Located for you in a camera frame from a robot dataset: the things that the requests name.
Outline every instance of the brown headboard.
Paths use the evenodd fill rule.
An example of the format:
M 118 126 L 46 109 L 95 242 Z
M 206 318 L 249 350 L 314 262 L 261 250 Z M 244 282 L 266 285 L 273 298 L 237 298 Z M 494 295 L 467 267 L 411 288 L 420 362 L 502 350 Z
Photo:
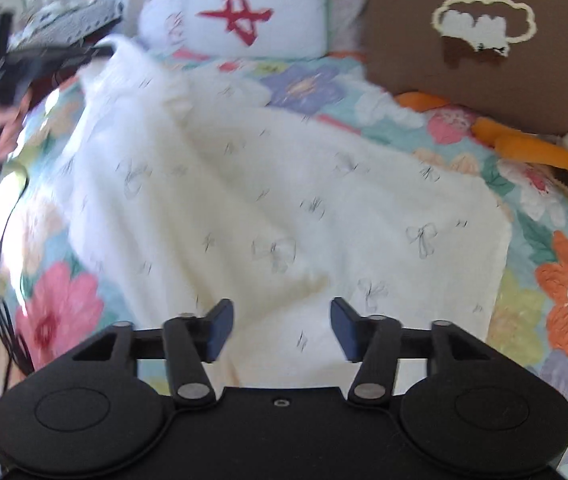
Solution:
M 506 36 L 520 38 L 502 53 L 482 49 L 477 41 L 472 46 L 459 37 L 442 36 L 437 28 L 457 30 L 451 22 L 442 28 L 443 11 L 433 22 L 434 12 L 446 1 L 370 0 L 368 78 L 394 94 L 417 89 L 449 98 L 531 133 L 568 132 L 568 0 L 505 0 L 516 7 L 524 4 L 522 8 L 501 1 L 455 0 L 445 7 L 460 13 L 452 19 L 461 19 L 462 12 L 474 20 L 482 14 L 502 16 Z M 526 6 L 534 14 L 532 36 Z

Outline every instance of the white blanket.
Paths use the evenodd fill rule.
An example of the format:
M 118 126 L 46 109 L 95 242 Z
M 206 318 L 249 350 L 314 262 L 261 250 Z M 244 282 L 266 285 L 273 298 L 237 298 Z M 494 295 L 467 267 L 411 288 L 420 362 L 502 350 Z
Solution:
M 484 338 L 510 224 L 480 178 L 283 110 L 215 67 L 171 71 L 132 44 L 86 83 L 56 191 L 83 262 L 139 327 L 235 303 L 216 386 L 348 386 L 331 298 Z M 398 390 L 423 376 L 400 374 Z

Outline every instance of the cream scalloped outline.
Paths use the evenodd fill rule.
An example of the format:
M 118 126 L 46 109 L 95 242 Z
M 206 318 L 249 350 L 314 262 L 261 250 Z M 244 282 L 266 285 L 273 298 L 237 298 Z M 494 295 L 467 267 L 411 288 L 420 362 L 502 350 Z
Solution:
M 453 4 L 475 4 L 481 3 L 485 5 L 491 4 L 506 4 L 513 9 L 523 9 L 526 10 L 526 22 L 528 23 L 528 31 L 521 36 L 516 38 L 506 38 L 507 43 L 523 43 L 524 41 L 530 40 L 538 31 L 538 24 L 535 22 L 535 12 L 527 4 L 516 4 L 513 0 L 446 0 L 440 7 L 435 9 L 433 12 L 432 19 L 430 20 L 433 28 L 442 34 L 442 22 L 440 18 L 442 14 L 450 9 Z

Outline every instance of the orange plush toy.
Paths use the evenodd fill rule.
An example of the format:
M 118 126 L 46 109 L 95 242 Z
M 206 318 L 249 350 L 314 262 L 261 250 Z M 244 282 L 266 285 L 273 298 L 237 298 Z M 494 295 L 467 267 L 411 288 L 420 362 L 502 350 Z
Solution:
M 400 94 L 395 96 L 395 101 L 400 106 L 416 112 L 426 112 L 450 104 L 446 99 L 422 92 Z M 563 137 L 552 137 L 558 142 L 553 144 L 539 136 L 509 128 L 487 117 L 478 118 L 471 131 L 478 140 L 491 146 L 502 158 L 545 164 L 568 171 L 568 134 Z

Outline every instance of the floral quilt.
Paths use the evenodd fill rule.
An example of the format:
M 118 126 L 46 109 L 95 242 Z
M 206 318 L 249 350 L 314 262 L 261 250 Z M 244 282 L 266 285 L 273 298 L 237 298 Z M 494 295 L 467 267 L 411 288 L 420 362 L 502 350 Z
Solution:
M 211 60 L 177 52 L 162 62 L 176 70 L 215 64 L 258 80 L 272 92 L 270 106 L 413 153 L 424 164 L 424 178 L 436 180 L 443 171 L 481 176 L 513 232 L 488 342 L 568 399 L 568 199 L 535 169 L 500 160 L 478 143 L 470 133 L 472 111 L 447 106 L 417 117 L 402 113 L 389 94 L 364 81 L 362 67 L 351 59 Z M 36 368 L 91 333 L 131 318 L 119 291 L 78 261 L 46 191 L 83 107 L 77 83 L 54 92 L 30 115 L 26 142 L 15 159 L 28 169 L 31 183 L 6 235 L 0 291 Z M 13 190 L 19 180 L 14 179 Z M 8 191 L 3 187 L 9 189 L 10 181 L 0 187 L 4 202 Z M 0 232 L 7 212 L 0 207 Z M 0 385 L 6 362 L 0 343 Z M 141 376 L 167 392 L 160 363 L 145 362 Z M 14 371 L 10 383 L 20 379 Z M 568 451 L 560 471 L 568 477 Z

